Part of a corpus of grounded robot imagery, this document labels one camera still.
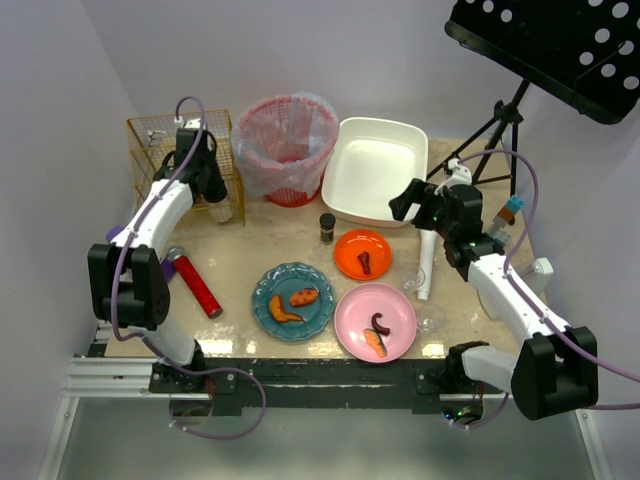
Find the clear black-lidded shaker jar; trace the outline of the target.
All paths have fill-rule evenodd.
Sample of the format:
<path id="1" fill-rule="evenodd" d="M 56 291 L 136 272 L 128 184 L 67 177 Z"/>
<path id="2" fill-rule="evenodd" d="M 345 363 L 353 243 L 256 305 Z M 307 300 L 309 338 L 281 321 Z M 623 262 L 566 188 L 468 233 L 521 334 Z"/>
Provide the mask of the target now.
<path id="1" fill-rule="evenodd" d="M 233 219 L 234 211 L 234 202 L 227 194 L 221 201 L 213 204 L 211 216 L 215 223 L 224 224 Z"/>

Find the dark spice jar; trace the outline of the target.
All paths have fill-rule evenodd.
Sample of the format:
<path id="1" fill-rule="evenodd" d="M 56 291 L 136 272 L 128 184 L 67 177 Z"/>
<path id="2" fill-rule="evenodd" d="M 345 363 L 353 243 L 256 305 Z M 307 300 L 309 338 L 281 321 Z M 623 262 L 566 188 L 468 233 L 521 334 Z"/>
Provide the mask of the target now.
<path id="1" fill-rule="evenodd" d="M 319 217 L 320 239 L 325 244 L 331 244 L 334 240 L 336 218 L 331 213 L 323 213 Z"/>

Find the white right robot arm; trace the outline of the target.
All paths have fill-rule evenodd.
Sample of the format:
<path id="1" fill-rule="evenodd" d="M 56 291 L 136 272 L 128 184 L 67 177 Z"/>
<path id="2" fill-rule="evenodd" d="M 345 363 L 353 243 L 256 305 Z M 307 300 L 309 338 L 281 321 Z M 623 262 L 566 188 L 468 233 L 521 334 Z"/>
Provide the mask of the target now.
<path id="1" fill-rule="evenodd" d="M 414 179 L 389 207 L 394 219 L 418 212 L 413 225 L 437 233 L 445 257 L 460 276 L 496 310 L 520 343 L 518 355 L 483 341 L 450 348 L 444 385 L 478 381 L 510 394 L 529 420 L 591 407 L 599 396 L 597 367 L 577 353 L 597 353 L 586 327 L 573 328 L 552 312 L 511 269 L 504 250 L 483 230 L 482 193 L 471 185 L 439 188 Z"/>

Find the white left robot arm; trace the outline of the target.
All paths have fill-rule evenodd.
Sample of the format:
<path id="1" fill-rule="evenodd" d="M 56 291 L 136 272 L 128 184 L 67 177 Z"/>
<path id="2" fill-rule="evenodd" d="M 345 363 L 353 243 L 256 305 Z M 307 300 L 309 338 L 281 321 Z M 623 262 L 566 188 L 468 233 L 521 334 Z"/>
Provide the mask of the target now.
<path id="1" fill-rule="evenodd" d="M 161 258 L 171 233 L 202 197 L 228 196 L 216 160 L 217 141 L 203 121 L 176 131 L 176 145 L 154 174 L 150 192 L 132 220 L 107 244 L 88 252 L 94 314 L 121 342 L 142 340 L 161 363 L 181 374 L 205 371 L 198 342 L 169 315 L 170 292 Z"/>

